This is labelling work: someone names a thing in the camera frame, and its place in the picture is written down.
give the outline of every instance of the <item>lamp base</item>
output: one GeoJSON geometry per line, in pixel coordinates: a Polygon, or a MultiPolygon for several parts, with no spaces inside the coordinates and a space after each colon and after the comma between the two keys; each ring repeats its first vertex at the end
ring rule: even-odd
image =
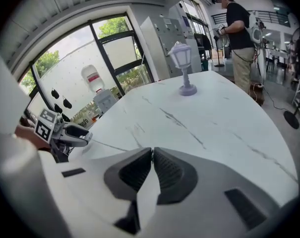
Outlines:
{"type": "Polygon", "coordinates": [[[285,118],[285,120],[288,122],[288,124],[294,128],[294,129],[298,129],[300,124],[298,119],[295,117],[295,115],[293,115],[291,112],[289,111],[285,111],[283,113],[283,116],[285,118]]]}
{"type": "Polygon", "coordinates": [[[194,85],[189,85],[189,87],[181,86],[179,93],[183,96],[190,96],[197,93],[197,88],[194,85]]]}

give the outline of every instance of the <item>tree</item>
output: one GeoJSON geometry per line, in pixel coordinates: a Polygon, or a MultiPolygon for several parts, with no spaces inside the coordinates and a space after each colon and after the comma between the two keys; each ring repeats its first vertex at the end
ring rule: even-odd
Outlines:
{"type": "MultiPolygon", "coordinates": [[[[35,62],[36,70],[39,74],[39,77],[41,78],[46,71],[48,71],[50,68],[54,66],[54,64],[58,63],[60,60],[60,55],[58,50],[51,53],[46,51],[43,55],[41,55],[40,58],[35,62]]],[[[29,70],[25,76],[23,77],[21,84],[25,86],[27,89],[29,89],[29,92],[31,92],[35,87],[35,81],[32,75],[31,70],[29,70]]]]}
{"type": "Polygon", "coordinates": [[[101,31],[101,33],[98,34],[99,38],[129,30],[124,17],[108,19],[99,29],[101,31]]]}

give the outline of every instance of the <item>black t-shirt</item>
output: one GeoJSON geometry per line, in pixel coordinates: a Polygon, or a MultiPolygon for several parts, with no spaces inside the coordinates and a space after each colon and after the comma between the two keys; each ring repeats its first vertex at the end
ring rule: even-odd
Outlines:
{"type": "MultiPolygon", "coordinates": [[[[227,24],[230,26],[237,20],[244,22],[246,28],[249,27],[249,12],[245,10],[240,4],[231,2],[227,6],[227,24]]],[[[244,48],[254,47],[253,42],[250,38],[246,29],[243,29],[240,32],[228,34],[230,45],[233,50],[240,50],[244,48]]]]}

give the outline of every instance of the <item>khaki pants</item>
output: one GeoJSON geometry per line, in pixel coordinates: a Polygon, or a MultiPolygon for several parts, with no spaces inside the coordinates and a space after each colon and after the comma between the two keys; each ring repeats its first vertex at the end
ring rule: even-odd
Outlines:
{"type": "Polygon", "coordinates": [[[235,84],[238,87],[240,87],[243,91],[245,91],[247,94],[249,94],[250,73],[251,73],[250,62],[253,61],[254,48],[233,50],[232,56],[233,56],[233,65],[234,65],[235,84]]]}

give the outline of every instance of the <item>black stand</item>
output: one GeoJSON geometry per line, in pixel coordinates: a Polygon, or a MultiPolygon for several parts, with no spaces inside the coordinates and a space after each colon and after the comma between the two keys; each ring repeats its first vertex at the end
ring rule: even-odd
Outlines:
{"type": "Polygon", "coordinates": [[[296,118],[296,114],[299,111],[299,108],[300,108],[300,101],[299,101],[297,109],[295,109],[293,114],[290,111],[285,111],[283,113],[283,116],[284,116],[285,120],[294,129],[298,129],[300,127],[299,121],[296,118]]]}
{"type": "Polygon", "coordinates": [[[219,61],[219,53],[218,53],[218,45],[217,45],[217,41],[218,41],[218,37],[215,35],[214,36],[214,40],[215,40],[215,43],[216,43],[216,49],[217,49],[217,56],[218,56],[218,64],[214,65],[215,67],[224,67],[225,65],[220,63],[219,61]]]}

